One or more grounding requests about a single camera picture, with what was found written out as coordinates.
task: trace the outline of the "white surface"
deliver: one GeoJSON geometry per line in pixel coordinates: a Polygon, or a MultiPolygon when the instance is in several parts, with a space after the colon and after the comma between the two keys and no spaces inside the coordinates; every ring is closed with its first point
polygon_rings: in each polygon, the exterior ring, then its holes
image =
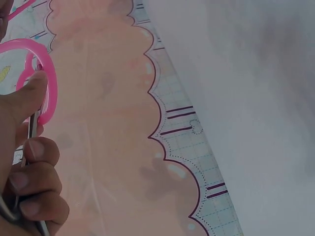
{"type": "Polygon", "coordinates": [[[315,1],[144,0],[245,236],[315,234],[315,1]]]}

